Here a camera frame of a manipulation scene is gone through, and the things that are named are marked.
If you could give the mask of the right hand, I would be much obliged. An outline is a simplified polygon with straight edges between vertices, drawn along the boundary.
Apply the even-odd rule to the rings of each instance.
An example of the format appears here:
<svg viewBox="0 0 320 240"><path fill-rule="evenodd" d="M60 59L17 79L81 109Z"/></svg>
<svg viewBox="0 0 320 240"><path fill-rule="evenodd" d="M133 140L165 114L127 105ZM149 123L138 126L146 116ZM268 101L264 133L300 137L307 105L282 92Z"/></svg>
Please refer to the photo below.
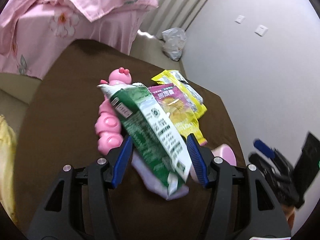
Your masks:
<svg viewBox="0 0 320 240"><path fill-rule="evenodd" d="M282 211L285 214L289 228L292 230L295 220L295 207L281 204Z"/></svg>

